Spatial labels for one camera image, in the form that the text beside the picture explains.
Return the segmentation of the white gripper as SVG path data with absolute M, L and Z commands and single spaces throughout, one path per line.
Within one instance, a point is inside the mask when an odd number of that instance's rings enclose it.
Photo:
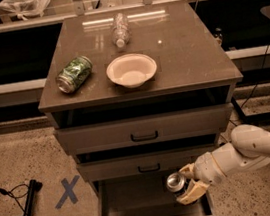
M 208 184 L 219 184 L 225 177 L 210 152 L 206 152 L 198 157 L 194 164 L 190 163 L 184 165 L 179 172 L 181 175 L 191 180 L 187 190 L 176 199 L 177 202 L 183 205 L 192 204 L 200 197 L 204 196 L 209 188 Z

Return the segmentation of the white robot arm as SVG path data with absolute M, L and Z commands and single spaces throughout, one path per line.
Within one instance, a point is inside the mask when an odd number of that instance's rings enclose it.
M 185 165 L 180 175 L 189 185 L 177 197 L 180 204 L 192 204 L 204 196 L 209 186 L 225 177 L 251 171 L 270 163 L 270 132 L 257 126 L 241 124 L 231 133 L 232 140 L 212 152 L 199 156 L 195 163 Z

